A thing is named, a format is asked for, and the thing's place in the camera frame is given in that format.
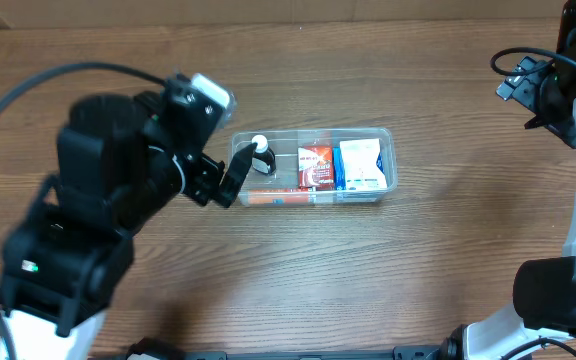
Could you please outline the dark bottle white cap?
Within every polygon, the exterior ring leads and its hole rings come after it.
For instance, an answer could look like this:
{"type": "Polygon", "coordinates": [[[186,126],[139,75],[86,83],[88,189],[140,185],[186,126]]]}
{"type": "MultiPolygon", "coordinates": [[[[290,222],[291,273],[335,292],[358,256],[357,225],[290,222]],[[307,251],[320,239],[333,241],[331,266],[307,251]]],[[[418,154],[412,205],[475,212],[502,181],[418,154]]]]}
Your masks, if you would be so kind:
{"type": "Polygon", "coordinates": [[[269,142],[264,135],[255,135],[252,143],[256,145],[253,153],[252,167],[264,175],[272,175],[276,171],[276,159],[269,142]]]}

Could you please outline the orange tablet tube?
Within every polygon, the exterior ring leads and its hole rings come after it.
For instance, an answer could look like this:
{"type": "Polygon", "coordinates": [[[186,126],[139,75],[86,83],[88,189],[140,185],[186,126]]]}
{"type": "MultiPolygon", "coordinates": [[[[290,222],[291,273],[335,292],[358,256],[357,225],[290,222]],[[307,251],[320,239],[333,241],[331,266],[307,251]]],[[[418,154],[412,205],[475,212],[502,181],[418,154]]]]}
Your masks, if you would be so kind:
{"type": "Polygon", "coordinates": [[[265,189],[250,190],[248,205],[300,205],[310,204],[315,196],[309,189],[265,189]]]}

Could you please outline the white and blue box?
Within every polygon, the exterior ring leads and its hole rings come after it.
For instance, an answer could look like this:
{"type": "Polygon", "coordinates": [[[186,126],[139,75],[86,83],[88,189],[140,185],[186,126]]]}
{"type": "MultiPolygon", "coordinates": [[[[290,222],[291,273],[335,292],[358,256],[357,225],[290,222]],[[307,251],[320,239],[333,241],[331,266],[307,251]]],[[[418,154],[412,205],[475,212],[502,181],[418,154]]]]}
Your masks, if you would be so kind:
{"type": "Polygon", "coordinates": [[[387,187],[377,138],[345,140],[333,148],[335,188],[373,191],[387,187]]]}

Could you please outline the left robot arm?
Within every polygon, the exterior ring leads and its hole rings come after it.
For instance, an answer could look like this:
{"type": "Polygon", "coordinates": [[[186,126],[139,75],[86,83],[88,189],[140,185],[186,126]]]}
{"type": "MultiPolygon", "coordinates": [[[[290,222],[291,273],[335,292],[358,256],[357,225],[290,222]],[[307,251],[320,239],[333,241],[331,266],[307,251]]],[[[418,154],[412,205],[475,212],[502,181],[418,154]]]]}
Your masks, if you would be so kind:
{"type": "Polygon", "coordinates": [[[204,153],[233,93],[212,79],[168,79],[160,92],[75,102],[48,176],[2,249],[2,359],[82,359],[135,257],[134,239],[171,200],[229,207],[252,153],[204,153]]]}

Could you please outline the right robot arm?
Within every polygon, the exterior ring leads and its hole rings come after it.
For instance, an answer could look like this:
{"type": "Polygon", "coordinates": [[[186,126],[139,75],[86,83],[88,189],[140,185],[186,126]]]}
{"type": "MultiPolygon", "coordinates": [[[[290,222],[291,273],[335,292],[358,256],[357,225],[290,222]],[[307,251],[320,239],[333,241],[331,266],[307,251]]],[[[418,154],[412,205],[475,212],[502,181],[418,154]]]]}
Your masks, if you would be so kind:
{"type": "MultiPolygon", "coordinates": [[[[576,150],[576,0],[563,6],[554,51],[521,47],[493,55],[503,76],[496,93],[533,113],[528,129],[545,128],[576,150]]],[[[446,338],[438,359],[528,359],[549,345],[576,357],[576,185],[562,253],[530,260],[516,273],[512,301],[490,317],[462,325],[446,338]]]]}

